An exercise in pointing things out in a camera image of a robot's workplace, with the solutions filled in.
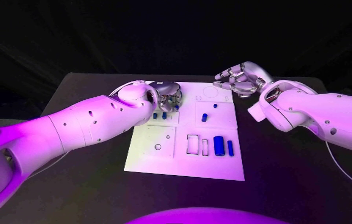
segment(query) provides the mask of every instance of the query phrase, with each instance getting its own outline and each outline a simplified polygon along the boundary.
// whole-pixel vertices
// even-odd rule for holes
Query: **cable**
[[[324,143],[326,143],[326,147],[327,147],[327,150],[329,150],[329,153],[330,153],[330,156],[332,156],[332,159],[333,159],[335,164],[337,165],[337,167],[339,167],[340,171],[343,172],[343,174],[346,175],[346,177],[352,180],[352,177],[348,175],[348,173],[345,172],[345,170],[339,166],[339,163],[337,163],[337,161],[336,161],[336,159],[335,159],[335,157],[332,155],[330,147],[329,147],[329,144],[327,144],[326,141],[324,141]]]
[[[62,158],[68,155],[68,153],[69,153],[69,151],[60,156],[60,158],[49,166],[46,166],[39,172],[36,172],[32,176],[29,176],[27,179],[30,177],[33,177],[34,175],[37,175],[40,172],[43,172],[46,169],[49,169],[62,160]]]

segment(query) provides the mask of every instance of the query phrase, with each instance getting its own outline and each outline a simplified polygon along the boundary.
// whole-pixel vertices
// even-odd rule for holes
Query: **black table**
[[[131,80],[212,82],[210,76],[66,75],[43,115],[109,92]],[[319,93],[316,78],[284,78]],[[69,152],[49,170],[29,179],[0,209],[0,223],[124,223],[180,207],[245,210],[291,223],[352,220],[352,181],[339,171],[324,142],[298,127],[280,132],[247,109],[258,95],[234,94],[245,182],[124,172],[133,129],[107,142]],[[352,151],[332,145],[352,173]]]

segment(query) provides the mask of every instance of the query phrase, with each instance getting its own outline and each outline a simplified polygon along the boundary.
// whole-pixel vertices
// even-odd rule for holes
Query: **white board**
[[[134,127],[124,170],[244,181],[232,92],[210,83],[177,83],[183,95],[180,110],[167,113],[163,120],[157,109],[157,119],[151,117],[144,125]],[[225,156],[215,156],[215,136],[223,137]]]

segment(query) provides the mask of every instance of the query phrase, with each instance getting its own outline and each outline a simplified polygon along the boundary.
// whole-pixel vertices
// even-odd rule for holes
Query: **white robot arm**
[[[182,102],[174,82],[133,81],[109,96],[89,98],[52,115],[0,128],[0,207],[34,170],[68,151],[101,143],[143,125],[156,106],[176,111]]]
[[[257,121],[265,118],[287,132],[306,127],[324,141],[352,150],[352,97],[343,94],[317,94],[297,81],[274,81],[252,62],[231,67],[215,79],[229,76],[229,82],[215,81],[219,88],[232,90],[241,98],[260,93],[258,102],[248,109]]]

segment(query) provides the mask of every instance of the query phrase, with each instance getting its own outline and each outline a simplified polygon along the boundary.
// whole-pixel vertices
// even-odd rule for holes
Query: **screw hole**
[[[330,134],[335,135],[336,132],[337,132],[336,128],[332,128],[332,129],[330,129]]]

